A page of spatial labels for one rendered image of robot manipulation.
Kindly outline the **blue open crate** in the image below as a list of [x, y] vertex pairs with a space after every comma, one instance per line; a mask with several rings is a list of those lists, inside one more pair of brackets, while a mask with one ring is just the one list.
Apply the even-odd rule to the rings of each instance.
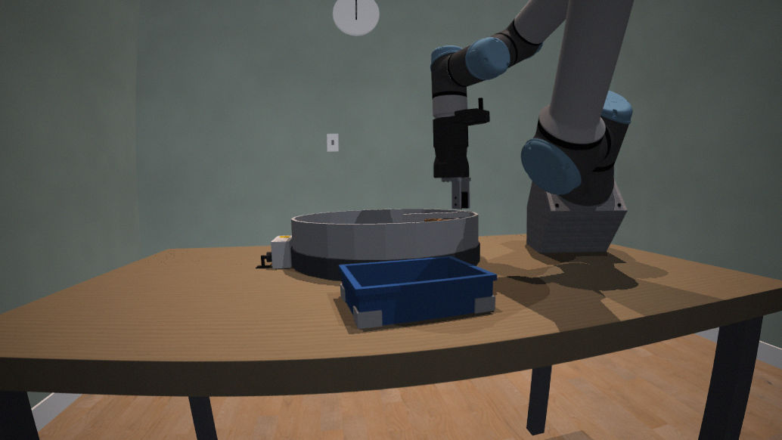
[[358, 329], [495, 311], [497, 274], [452, 256], [339, 265], [339, 271], [340, 295]]

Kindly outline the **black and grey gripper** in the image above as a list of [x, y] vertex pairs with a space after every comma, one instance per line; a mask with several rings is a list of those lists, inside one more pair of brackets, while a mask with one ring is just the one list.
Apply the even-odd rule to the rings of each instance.
[[470, 178], [467, 161], [468, 126], [490, 122], [489, 111], [467, 109], [467, 97], [442, 95], [433, 98], [433, 147], [436, 158], [433, 177], [452, 182], [452, 208], [470, 208]]

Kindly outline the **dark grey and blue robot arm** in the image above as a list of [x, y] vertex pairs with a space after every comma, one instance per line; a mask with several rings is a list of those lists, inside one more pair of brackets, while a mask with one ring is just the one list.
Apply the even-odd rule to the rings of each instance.
[[521, 161], [542, 190], [581, 206], [602, 204], [613, 191], [614, 164], [633, 115], [631, 104], [609, 91], [633, 3], [529, 0], [505, 30], [463, 49], [433, 50], [432, 96], [466, 97], [467, 86], [535, 55], [566, 20], [551, 105], [540, 110]]

